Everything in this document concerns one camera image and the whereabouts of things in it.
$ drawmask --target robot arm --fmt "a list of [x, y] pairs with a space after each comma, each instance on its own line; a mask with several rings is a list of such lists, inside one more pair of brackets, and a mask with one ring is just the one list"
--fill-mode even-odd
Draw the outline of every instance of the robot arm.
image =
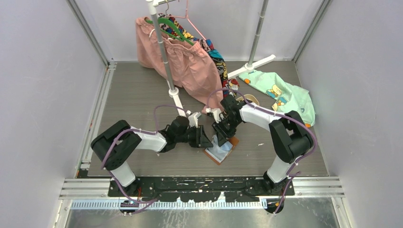
[[[215, 123], [212, 126], [217, 134], [219, 146], [235, 135], [236, 127], [240, 123], [252, 123], [270, 131], [276, 158], [272, 166], [264, 173], [263, 178], [267, 182], [268, 190], [275, 189], [287, 179], [287, 171], [295, 159], [304, 155], [313, 147], [313, 139], [298, 124], [280, 116], [268, 114], [263, 110], [267, 110], [269, 113], [272, 111], [257, 106], [255, 103], [252, 104], [255, 107], [248, 105], [245, 101], [236, 101], [233, 96], [225, 97], [221, 101], [224, 112], [221, 113], [219, 109], [212, 111], [215, 119]], [[301, 117], [295, 111], [279, 114], [303, 123]]]
[[111, 171], [123, 187], [131, 185], [136, 176], [130, 169], [126, 159], [134, 150], [144, 149], [155, 152], [167, 152], [172, 150], [177, 143], [189, 143], [191, 147], [212, 147], [202, 125], [197, 125], [197, 116], [194, 113], [189, 118], [178, 116], [157, 133], [142, 132], [140, 129], [130, 126], [125, 120], [120, 120], [91, 142], [91, 148], [100, 160], [104, 160], [107, 151], [114, 139], [123, 131], [119, 144], [113, 147], [108, 156], [105, 169]]

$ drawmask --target metal floor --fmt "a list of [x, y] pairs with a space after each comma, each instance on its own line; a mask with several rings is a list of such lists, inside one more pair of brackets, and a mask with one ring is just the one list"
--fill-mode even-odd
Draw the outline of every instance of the metal floor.
[[331, 199], [286, 199], [276, 215], [264, 209], [147, 210], [123, 217], [118, 210], [71, 210], [67, 228], [338, 228]]
[[[226, 62], [228, 72], [238, 69], [245, 62]], [[295, 65], [291, 61], [274, 61], [258, 68], [263, 72], [277, 72], [284, 81], [299, 85]], [[239, 91], [252, 94], [263, 107], [270, 108], [275, 102], [269, 96], [238, 80]], [[201, 111], [204, 104], [180, 89], [180, 98], [185, 109]], [[118, 120], [144, 130], [155, 130], [153, 110], [157, 105], [174, 104], [168, 96], [166, 80], [154, 69], [138, 63], [118, 63], [113, 75], [99, 132], [103, 132]], [[162, 107], [157, 111], [160, 128], [170, 124], [178, 115], [173, 108]], [[203, 115], [203, 124], [209, 137], [213, 134], [212, 119]], [[127, 162], [137, 176], [261, 176], [270, 167], [276, 156], [270, 133], [250, 123], [238, 126], [236, 137], [240, 143], [221, 164], [217, 165], [201, 148], [178, 144], [167, 153], [135, 150]], [[108, 176], [100, 169], [101, 161], [92, 157], [89, 176]], [[302, 160], [294, 169], [302, 175], [327, 175], [320, 149]]]

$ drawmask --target pink hanger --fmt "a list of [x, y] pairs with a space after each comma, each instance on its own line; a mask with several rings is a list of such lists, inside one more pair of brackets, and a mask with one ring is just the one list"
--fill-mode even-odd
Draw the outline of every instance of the pink hanger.
[[202, 33], [196, 28], [196, 26], [193, 25], [193, 23], [190, 21], [190, 19], [189, 19], [189, 14], [188, 14], [188, 6], [189, 6], [189, 0], [186, 0], [186, 12], [185, 12], [185, 16], [184, 16], [184, 17], [181, 17], [181, 16], [171, 16], [171, 17], [187, 19], [188, 22], [193, 26], [193, 28], [200, 34], [200, 36], [201, 36], [203, 39], [206, 39], [206, 38], [202, 35]]

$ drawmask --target white wall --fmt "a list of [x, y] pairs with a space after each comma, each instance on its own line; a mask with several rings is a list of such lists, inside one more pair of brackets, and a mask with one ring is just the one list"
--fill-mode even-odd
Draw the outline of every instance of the white wall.
[[[269, 0], [256, 59], [275, 54], [292, 59], [322, 0]], [[97, 39], [114, 60], [137, 60], [135, 19], [149, 16], [145, 0], [78, 0]], [[226, 60], [247, 60], [262, 0], [190, 0], [193, 24]], [[169, 3], [168, 13], [183, 16], [186, 0]], [[165, 12], [166, 4], [157, 7]], [[178, 19], [194, 36], [186, 19]]]
[[45, 228], [104, 65], [65, 0], [0, 1], [0, 224]]
[[359, 228], [402, 227], [403, 1], [333, 1], [297, 62]]

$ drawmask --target black mounting plate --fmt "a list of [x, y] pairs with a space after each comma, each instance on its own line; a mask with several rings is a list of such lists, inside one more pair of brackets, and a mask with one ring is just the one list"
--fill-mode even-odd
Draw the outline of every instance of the black mounting plate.
[[[281, 188], [267, 191], [262, 177], [138, 177], [143, 200], [158, 197], [162, 202], [216, 201], [224, 192], [226, 202], [259, 201], [257, 196], [279, 196]], [[286, 189], [286, 195], [295, 195], [293, 184]], [[123, 197], [115, 181], [111, 181], [109, 197]], [[137, 197], [138, 191], [129, 196]]]

